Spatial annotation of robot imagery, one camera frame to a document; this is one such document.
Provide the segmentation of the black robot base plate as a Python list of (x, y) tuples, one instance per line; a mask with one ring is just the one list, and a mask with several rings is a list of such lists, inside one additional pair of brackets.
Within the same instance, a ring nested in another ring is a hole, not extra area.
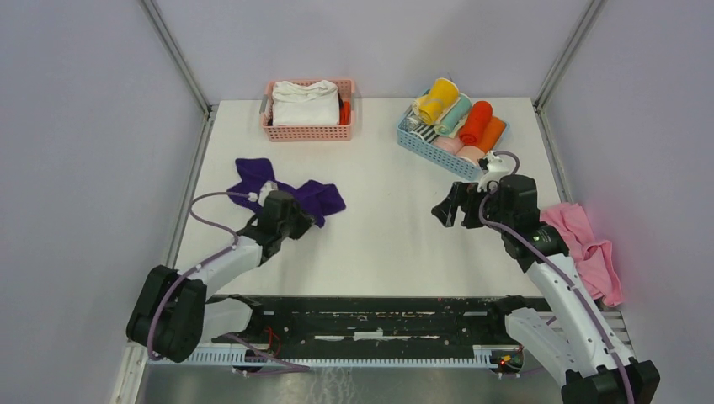
[(542, 298), (243, 298), (253, 313), (237, 335), (281, 359), (468, 359), (475, 347), (514, 346), (504, 318)]

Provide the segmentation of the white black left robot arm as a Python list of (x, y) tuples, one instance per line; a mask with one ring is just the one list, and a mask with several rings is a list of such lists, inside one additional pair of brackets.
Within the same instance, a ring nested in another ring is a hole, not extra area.
[(189, 211), (195, 220), (227, 232), (230, 241), (225, 247), (185, 270), (158, 265), (149, 271), (125, 329), (132, 342), (146, 349), (149, 359), (185, 361), (200, 345), (206, 321), (225, 321), (241, 304), (238, 300), (212, 303), (210, 298), (241, 274), (268, 262), (284, 240), (298, 240), (316, 224), (315, 217), (288, 192), (264, 190), (245, 198), (261, 210), (239, 230)]

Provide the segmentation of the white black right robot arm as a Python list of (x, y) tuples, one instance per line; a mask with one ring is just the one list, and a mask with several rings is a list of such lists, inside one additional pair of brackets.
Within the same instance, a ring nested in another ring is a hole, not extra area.
[(466, 229), (497, 231), (506, 253), (541, 292), (562, 329), (556, 333), (529, 307), (504, 309), (486, 321), (496, 343), (512, 339), (558, 383), (565, 403), (650, 403), (661, 376), (615, 335), (589, 296), (557, 229), (541, 220), (536, 181), (508, 174), (484, 183), (454, 182), (431, 213), (445, 227), (458, 212)]

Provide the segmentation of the yellow towel with grey pattern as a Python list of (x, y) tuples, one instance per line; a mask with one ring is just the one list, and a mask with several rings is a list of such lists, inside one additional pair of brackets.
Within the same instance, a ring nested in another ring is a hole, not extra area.
[(425, 95), (419, 118), (425, 124), (433, 125), (456, 102), (460, 90), (450, 79), (440, 77)]

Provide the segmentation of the purple cloth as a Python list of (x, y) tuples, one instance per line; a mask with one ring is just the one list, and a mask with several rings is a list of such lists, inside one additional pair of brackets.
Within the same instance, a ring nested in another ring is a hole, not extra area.
[(278, 184), (278, 190), (292, 194), (301, 208), (314, 216), (318, 227), (324, 227), (328, 216), (347, 208), (341, 193), (333, 183), (320, 183), (311, 179), (295, 188), (278, 181), (268, 158), (237, 158), (235, 167), (240, 181), (227, 190), (231, 193), (229, 198), (234, 204), (250, 209), (253, 213), (259, 213), (263, 206), (250, 202), (248, 193), (258, 192), (266, 181), (273, 181)]

